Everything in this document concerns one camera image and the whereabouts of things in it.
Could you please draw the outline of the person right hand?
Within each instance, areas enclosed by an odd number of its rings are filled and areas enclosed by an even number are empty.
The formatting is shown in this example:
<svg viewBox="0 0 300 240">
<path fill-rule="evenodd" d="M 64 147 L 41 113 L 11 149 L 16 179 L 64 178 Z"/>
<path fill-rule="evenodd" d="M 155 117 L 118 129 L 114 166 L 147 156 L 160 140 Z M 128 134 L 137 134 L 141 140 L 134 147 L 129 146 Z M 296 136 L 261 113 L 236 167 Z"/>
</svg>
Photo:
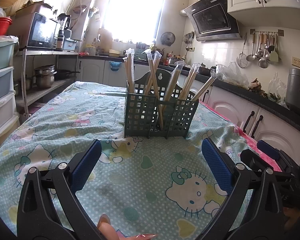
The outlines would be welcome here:
<svg viewBox="0 0 300 240">
<path fill-rule="evenodd" d="M 283 208 L 283 213 L 287 217 L 285 222 L 285 231 L 290 230 L 300 217 L 300 210 L 297 208 Z"/>
</svg>

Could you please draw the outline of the person left hand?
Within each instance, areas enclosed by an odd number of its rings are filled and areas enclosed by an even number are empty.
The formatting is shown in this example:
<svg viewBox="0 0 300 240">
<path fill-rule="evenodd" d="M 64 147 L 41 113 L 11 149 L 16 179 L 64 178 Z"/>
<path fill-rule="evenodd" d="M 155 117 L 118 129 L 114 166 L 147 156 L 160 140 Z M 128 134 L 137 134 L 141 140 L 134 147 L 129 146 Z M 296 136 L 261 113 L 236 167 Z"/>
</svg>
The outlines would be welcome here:
<svg viewBox="0 0 300 240">
<path fill-rule="evenodd" d="M 118 235 L 115 228 L 111 225 L 110 218 L 106 214 L 102 214 L 101 217 L 99 218 L 97 228 L 107 240 L 120 240 L 120 239 L 147 240 L 147 239 L 153 239 L 157 237 L 157 234 L 151 234 L 151 233 L 139 234 L 130 237 L 121 237 Z"/>
</svg>

